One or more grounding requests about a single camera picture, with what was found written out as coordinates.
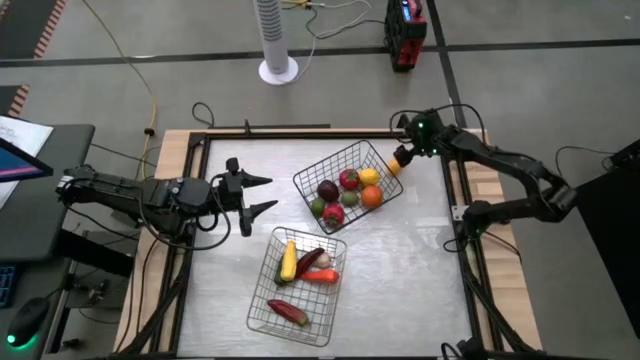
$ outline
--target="wire basket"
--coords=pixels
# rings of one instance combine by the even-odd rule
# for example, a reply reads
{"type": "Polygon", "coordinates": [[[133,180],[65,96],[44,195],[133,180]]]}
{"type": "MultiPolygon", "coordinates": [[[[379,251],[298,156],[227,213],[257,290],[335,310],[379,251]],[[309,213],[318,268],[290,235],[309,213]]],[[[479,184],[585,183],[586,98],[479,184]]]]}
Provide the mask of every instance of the wire basket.
{"type": "Polygon", "coordinates": [[[247,327],[303,344],[318,347],[327,345],[331,338],[346,257],[347,244],[343,241],[282,227],[275,228],[271,233],[251,300],[247,327]],[[288,240],[295,241],[298,259],[311,250],[323,248],[331,257],[331,268],[340,273],[338,283],[326,285],[295,280],[287,286],[278,287],[273,279],[288,240]],[[267,301],[271,299],[286,301],[304,311],[309,324],[300,327],[285,320],[267,305],[267,301]]]}
{"type": "MultiPolygon", "coordinates": [[[[375,169],[380,174],[378,187],[383,192],[384,200],[378,207],[402,194],[403,188],[400,180],[393,175],[391,169],[389,169],[373,145],[366,140],[360,140],[300,171],[293,176],[293,183],[307,203],[309,210],[311,210],[311,202],[318,197],[316,190],[323,180],[331,180],[338,185],[340,197],[342,197],[344,189],[340,186],[340,172],[345,169],[354,169],[360,172],[360,170],[367,168],[375,169]]],[[[365,208],[359,201],[357,205],[345,206],[343,209],[344,222],[339,227],[332,228],[327,226],[322,217],[317,219],[320,228],[325,234],[331,235],[339,231],[376,208],[365,208]]]]}

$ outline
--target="yellow cable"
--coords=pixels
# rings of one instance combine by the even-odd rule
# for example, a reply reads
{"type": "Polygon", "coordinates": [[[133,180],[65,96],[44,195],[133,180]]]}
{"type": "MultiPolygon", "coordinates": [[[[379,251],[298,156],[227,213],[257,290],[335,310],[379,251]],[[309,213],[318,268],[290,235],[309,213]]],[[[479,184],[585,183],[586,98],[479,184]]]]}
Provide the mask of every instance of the yellow cable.
{"type": "MultiPolygon", "coordinates": [[[[104,30],[107,32],[107,34],[109,35],[109,37],[111,38],[111,41],[113,42],[113,44],[116,46],[116,49],[118,49],[118,53],[120,54],[120,57],[122,58],[122,60],[127,63],[127,65],[129,65],[133,71],[136,72],[136,74],[138,75],[138,77],[140,78],[140,80],[142,80],[142,83],[144,84],[144,87],[147,88],[147,92],[149,93],[149,96],[151,96],[151,103],[152,103],[152,107],[153,107],[153,111],[151,112],[151,121],[149,122],[149,129],[152,129],[155,132],[156,129],[156,120],[158,118],[158,102],[156,100],[155,95],[153,94],[153,91],[151,90],[151,87],[149,86],[149,83],[147,82],[147,80],[144,78],[144,76],[142,76],[142,74],[140,73],[140,71],[138,70],[138,68],[136,68],[131,61],[129,61],[129,59],[124,55],[124,53],[122,52],[122,49],[120,48],[120,45],[118,45],[118,42],[116,41],[116,38],[113,36],[113,34],[111,33],[111,31],[109,31],[109,28],[107,27],[107,25],[104,23],[104,21],[102,21],[102,19],[100,18],[100,16],[98,15],[98,13],[96,13],[95,10],[93,10],[93,8],[91,7],[91,5],[89,5],[89,3],[87,2],[87,0],[82,0],[82,2],[87,6],[87,8],[89,9],[89,11],[91,11],[91,13],[93,14],[93,16],[95,16],[96,20],[98,20],[98,22],[100,23],[100,25],[102,25],[102,27],[104,28],[104,30]]],[[[142,163],[142,177],[143,179],[145,179],[147,177],[147,156],[148,156],[148,148],[149,148],[149,140],[151,139],[151,135],[146,135],[145,140],[144,140],[144,148],[142,150],[142,160],[144,161],[142,163]]]]}

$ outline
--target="red device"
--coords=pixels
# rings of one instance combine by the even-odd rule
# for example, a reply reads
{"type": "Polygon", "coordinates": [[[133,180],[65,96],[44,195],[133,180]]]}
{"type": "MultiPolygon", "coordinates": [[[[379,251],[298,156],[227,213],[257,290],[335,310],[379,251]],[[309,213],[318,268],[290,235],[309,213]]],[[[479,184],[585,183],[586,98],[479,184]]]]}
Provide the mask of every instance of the red device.
{"type": "Polygon", "coordinates": [[[427,36],[427,19],[420,0],[389,0],[384,32],[393,70],[413,69],[427,36]]]}

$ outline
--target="orange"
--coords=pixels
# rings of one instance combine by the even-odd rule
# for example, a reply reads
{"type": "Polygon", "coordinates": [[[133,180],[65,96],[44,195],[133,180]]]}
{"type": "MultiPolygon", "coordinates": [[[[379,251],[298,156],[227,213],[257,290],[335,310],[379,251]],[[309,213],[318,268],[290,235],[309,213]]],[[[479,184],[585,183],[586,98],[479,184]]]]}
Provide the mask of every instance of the orange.
{"type": "Polygon", "coordinates": [[[362,190],[362,205],[368,208],[374,208],[382,204],[383,194],[382,190],[375,186],[369,185],[362,190]]]}

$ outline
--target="concrete floor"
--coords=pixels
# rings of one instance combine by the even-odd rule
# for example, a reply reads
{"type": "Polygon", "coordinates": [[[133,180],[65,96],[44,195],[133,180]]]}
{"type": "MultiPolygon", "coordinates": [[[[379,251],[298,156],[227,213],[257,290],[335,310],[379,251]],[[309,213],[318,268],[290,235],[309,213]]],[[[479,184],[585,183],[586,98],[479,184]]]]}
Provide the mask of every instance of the concrete floor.
{"type": "MultiPolygon", "coordinates": [[[[386,1],[371,3],[376,10],[369,18],[382,19],[386,1]]],[[[632,0],[436,3],[449,44],[620,39],[640,34],[640,4],[632,0]]],[[[92,4],[130,55],[260,50],[249,0],[92,4]]],[[[357,14],[358,9],[321,11],[315,29],[334,27],[357,14]]],[[[309,16],[303,11],[285,15],[291,48],[311,45],[303,28],[309,16]]],[[[382,26],[367,24],[319,46],[379,46],[381,38],[382,26]]],[[[427,44],[433,43],[430,28],[427,44]]],[[[69,0],[45,58],[115,56],[107,35],[82,2],[69,0]]],[[[478,108],[492,142],[502,148],[553,166],[553,154],[560,146],[616,151],[640,134],[633,108],[640,91],[638,47],[465,52],[450,57],[462,101],[478,108]]],[[[140,66],[158,96],[158,132],[200,128],[190,113],[196,101],[211,105],[217,125],[240,125],[247,118],[256,125],[330,123],[333,127],[384,127],[393,111],[449,101],[436,53],[423,53],[418,67],[408,74],[391,72],[385,55],[317,57],[300,81],[282,88],[264,85],[257,78],[258,64],[258,60],[221,60],[140,66]]],[[[0,85],[18,83],[31,85],[25,118],[44,124],[91,123],[97,128],[96,143],[132,155],[141,152],[151,105],[127,66],[0,69],[0,85]]],[[[469,126],[477,126],[473,115],[466,115],[469,126]]],[[[446,114],[445,120],[452,122],[453,117],[446,114]]],[[[87,162],[125,176],[132,176],[136,167],[135,162],[97,149],[91,150],[87,162]]],[[[566,152],[561,166],[573,185],[601,172],[600,158],[590,153],[566,152]]],[[[518,184],[502,180],[507,198],[522,196],[518,184]]],[[[109,211],[86,209],[123,228],[109,211]]],[[[514,221],[513,226],[545,350],[640,358],[640,341],[578,212],[561,224],[514,221]]],[[[72,331],[87,326],[82,321],[74,317],[72,331]]],[[[92,349],[96,355],[110,350],[109,341],[103,343],[92,349]]]]}

